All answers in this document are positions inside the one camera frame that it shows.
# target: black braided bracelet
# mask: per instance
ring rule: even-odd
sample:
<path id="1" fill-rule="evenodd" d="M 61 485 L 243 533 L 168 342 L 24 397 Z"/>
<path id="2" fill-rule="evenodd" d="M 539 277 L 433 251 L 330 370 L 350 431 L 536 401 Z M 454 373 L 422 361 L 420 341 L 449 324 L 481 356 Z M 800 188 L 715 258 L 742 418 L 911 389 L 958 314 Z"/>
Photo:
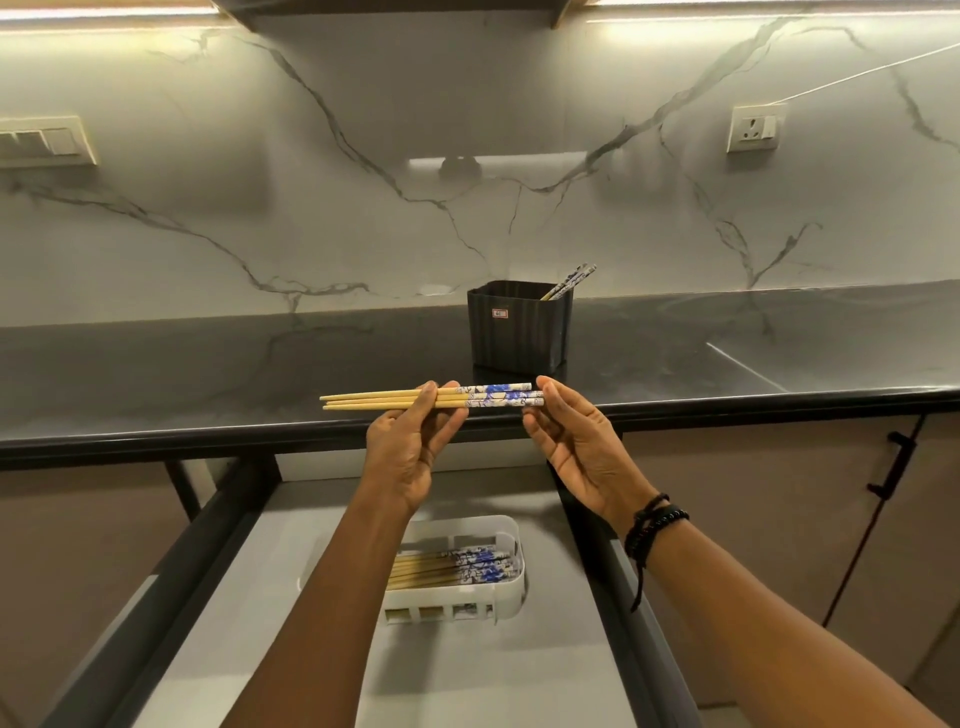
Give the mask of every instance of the black braided bracelet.
<path id="1" fill-rule="evenodd" d="M 675 505 L 668 505 L 653 511 L 649 510 L 667 498 L 668 496 L 660 494 L 658 498 L 651 500 L 646 508 L 638 511 L 634 518 L 634 527 L 630 529 L 627 538 L 623 540 L 624 550 L 636 562 L 638 579 L 636 598 L 630 608 L 631 612 L 636 611 L 637 607 L 640 606 L 640 600 L 643 598 L 643 570 L 646 568 L 647 556 L 650 555 L 650 549 L 653 548 L 657 533 L 670 523 L 690 518 L 690 514 Z"/>

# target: person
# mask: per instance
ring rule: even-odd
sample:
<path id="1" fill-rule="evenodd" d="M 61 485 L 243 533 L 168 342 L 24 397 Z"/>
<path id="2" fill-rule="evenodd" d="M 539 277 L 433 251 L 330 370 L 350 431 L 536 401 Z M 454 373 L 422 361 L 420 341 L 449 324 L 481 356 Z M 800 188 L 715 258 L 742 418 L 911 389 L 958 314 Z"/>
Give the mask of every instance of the person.
<path id="1" fill-rule="evenodd" d="M 634 513 L 656 489 L 603 413 L 558 381 L 539 377 L 537 384 L 545 406 L 524 410 L 524 427 L 570 493 L 624 539 Z M 434 460 L 467 418 L 466 409 L 433 409 L 435 398 L 436 385 L 429 382 L 409 410 L 386 412 L 370 425 L 356 492 L 224 728 L 353 725 L 404 529 L 430 491 Z M 755 726 L 945 725 L 764 587 L 695 522 L 676 521 L 661 530 L 646 566 L 729 677 Z"/>

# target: white plastic basket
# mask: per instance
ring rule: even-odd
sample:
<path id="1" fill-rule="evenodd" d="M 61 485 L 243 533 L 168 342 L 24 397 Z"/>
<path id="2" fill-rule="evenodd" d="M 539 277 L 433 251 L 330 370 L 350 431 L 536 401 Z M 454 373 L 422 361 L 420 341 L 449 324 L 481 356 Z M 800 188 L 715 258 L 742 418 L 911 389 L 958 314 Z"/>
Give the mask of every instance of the white plastic basket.
<path id="1" fill-rule="evenodd" d="M 298 581 L 302 589 L 329 543 L 330 535 L 317 540 L 306 569 Z M 455 619 L 508 619 L 520 611 L 526 593 L 526 566 L 519 526 L 509 516 L 476 516 L 446 521 L 412 521 L 403 534 L 399 553 L 428 553 L 465 546 L 493 545 L 514 557 L 516 576 L 494 584 L 396 589 L 384 594 L 380 621 L 386 624 L 453 621 Z"/>

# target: black container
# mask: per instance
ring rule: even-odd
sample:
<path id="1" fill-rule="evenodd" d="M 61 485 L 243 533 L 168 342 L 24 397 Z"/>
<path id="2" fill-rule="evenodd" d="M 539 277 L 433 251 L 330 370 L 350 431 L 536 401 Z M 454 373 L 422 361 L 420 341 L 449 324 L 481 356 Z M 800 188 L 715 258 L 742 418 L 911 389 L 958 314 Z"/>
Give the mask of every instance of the black container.
<path id="1" fill-rule="evenodd" d="M 467 292 L 473 363 L 504 372 L 549 375 L 566 361 L 573 291 L 541 301 L 553 283 L 491 280 Z"/>

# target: power socket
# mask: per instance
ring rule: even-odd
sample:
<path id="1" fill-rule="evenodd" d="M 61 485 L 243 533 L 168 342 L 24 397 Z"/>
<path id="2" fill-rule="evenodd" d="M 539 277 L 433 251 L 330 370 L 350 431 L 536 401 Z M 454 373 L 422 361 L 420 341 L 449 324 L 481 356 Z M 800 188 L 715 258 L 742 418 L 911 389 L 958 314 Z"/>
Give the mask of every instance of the power socket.
<path id="1" fill-rule="evenodd" d="M 786 122 L 786 104 L 734 107 L 727 152 L 777 149 Z"/>

